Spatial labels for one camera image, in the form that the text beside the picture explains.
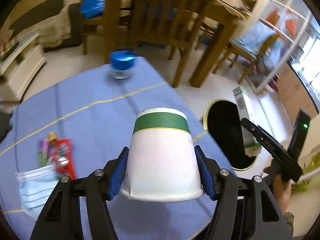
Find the person right hand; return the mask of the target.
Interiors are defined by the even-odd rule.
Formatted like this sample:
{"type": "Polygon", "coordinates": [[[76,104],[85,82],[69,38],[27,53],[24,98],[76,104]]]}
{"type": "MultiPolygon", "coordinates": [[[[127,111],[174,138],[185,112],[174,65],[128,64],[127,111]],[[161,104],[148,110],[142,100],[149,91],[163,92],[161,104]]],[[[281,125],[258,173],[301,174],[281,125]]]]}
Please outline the person right hand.
{"type": "Polygon", "coordinates": [[[289,200],[291,197],[291,183],[282,180],[281,174],[276,174],[273,178],[273,195],[281,209],[283,215],[285,215],[289,200]]]}

